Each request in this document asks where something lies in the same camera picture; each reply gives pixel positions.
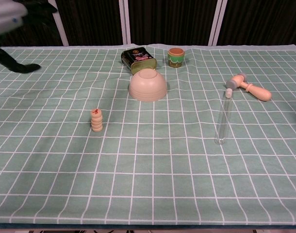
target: green tablecloth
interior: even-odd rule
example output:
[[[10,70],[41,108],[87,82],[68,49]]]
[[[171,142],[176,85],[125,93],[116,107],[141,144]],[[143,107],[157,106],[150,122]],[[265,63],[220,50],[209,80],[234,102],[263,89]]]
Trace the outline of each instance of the green tablecloth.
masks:
[[[128,94],[122,49],[7,49],[42,69],[0,66],[0,223],[296,225],[296,51],[189,49],[175,69],[146,48],[168,84],[154,103]],[[221,146],[240,72],[272,100],[234,91]]]

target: hammer head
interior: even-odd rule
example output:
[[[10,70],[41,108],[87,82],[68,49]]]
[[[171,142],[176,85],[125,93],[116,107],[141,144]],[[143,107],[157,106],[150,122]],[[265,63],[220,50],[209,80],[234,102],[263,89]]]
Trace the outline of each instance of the hammer head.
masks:
[[[246,74],[240,73],[235,75],[232,79],[226,82],[226,87],[231,88],[232,90],[240,86],[241,82],[246,82]]]

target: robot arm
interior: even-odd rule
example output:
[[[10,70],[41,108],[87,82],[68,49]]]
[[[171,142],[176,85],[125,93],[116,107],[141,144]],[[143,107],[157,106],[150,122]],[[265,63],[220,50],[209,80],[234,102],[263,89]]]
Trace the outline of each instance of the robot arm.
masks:
[[[0,46],[2,36],[24,24],[43,23],[53,27],[46,14],[57,12],[51,4],[38,0],[18,3],[13,0],[0,0]],[[0,48],[0,64],[18,73],[30,73],[41,67],[37,64],[22,65]]]

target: beige bowl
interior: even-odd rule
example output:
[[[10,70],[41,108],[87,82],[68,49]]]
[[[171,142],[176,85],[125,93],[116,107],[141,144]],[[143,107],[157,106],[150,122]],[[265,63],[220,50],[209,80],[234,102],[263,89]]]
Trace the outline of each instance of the beige bowl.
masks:
[[[133,75],[129,94],[136,100],[152,102],[162,99],[167,93],[166,81],[154,69],[142,69]]]

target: toy hammer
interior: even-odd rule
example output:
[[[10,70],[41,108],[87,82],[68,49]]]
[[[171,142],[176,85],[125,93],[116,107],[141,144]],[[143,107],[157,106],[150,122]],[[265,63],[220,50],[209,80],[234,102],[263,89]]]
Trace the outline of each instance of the toy hammer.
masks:
[[[232,90],[236,89],[237,87],[242,87],[247,92],[250,92],[252,95],[254,95],[255,97],[257,97],[262,101],[268,101],[271,99],[271,96],[272,96],[271,92],[269,92],[268,90],[262,87],[254,86],[251,83],[247,84],[246,74],[243,74],[243,73],[237,74],[232,79],[227,81],[226,86],[227,88],[230,88]]]

